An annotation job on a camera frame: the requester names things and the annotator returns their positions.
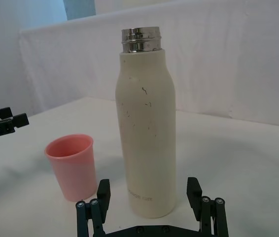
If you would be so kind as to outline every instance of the metal bottle neck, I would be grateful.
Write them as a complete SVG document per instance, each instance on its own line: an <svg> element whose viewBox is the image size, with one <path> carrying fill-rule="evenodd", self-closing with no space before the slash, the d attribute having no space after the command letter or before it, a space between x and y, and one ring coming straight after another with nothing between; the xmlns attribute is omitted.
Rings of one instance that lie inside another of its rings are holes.
<svg viewBox="0 0 279 237"><path fill-rule="evenodd" d="M122 30L123 53L161 50L159 27L141 27Z"/></svg>

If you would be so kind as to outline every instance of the white wall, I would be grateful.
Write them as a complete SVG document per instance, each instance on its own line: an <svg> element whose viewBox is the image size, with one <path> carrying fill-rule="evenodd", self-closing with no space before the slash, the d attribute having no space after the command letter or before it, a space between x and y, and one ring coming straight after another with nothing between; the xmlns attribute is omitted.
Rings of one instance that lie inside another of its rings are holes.
<svg viewBox="0 0 279 237"><path fill-rule="evenodd" d="M96 14L121 11L133 7L147 6L175 0L95 0Z"/></svg>
<svg viewBox="0 0 279 237"><path fill-rule="evenodd" d="M19 30L66 20L63 0L0 0L0 108L10 106L14 114L33 113Z"/></svg>

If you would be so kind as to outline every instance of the cup rim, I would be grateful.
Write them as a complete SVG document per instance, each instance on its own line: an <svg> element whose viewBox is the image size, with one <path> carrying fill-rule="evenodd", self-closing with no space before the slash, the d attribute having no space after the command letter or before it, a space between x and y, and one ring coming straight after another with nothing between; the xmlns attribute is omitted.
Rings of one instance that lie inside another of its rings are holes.
<svg viewBox="0 0 279 237"><path fill-rule="evenodd" d="M54 146L56 143L59 143L59 142L61 142L61 141L64 141L64 140L66 140L66 139L73 138L73 137L83 137L83 138L87 138L87 139L90 141L90 144L89 144L84 150L82 150L82 151L80 151L80 152L78 152L78 153L76 153L76 154L70 155L70 156L55 157L55 156L51 156L51 155L48 153L48 150L49 150L52 146ZM73 157L75 157L75 156L81 154L82 152L84 152L84 151L90 149L90 148L93 146L93 144L94 144L94 139L93 139L91 136L87 135L87 134L80 134L80 133L78 133L78 134L70 134L70 135L66 135L66 136L63 136L63 137L59 137L59 138L53 140L52 142L50 142L50 143L46 146L46 148L44 149L44 153L45 153L45 155L46 155L47 157L52 158L52 159L72 159Z"/></svg>

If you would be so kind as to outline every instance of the bottle neck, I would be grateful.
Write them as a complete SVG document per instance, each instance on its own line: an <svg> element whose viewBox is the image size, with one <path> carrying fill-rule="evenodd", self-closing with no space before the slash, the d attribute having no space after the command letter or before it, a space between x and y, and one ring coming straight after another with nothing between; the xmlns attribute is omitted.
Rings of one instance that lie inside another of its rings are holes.
<svg viewBox="0 0 279 237"><path fill-rule="evenodd" d="M121 70L166 69L165 51L120 53Z"/></svg>

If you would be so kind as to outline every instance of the white water bottle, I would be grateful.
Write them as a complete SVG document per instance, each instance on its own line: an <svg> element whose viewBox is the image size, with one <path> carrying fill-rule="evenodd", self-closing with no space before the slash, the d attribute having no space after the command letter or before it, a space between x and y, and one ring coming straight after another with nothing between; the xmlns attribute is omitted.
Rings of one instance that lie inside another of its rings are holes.
<svg viewBox="0 0 279 237"><path fill-rule="evenodd" d="M175 93L159 27L122 30L116 85L129 201L143 217L167 215L175 205Z"/></svg>

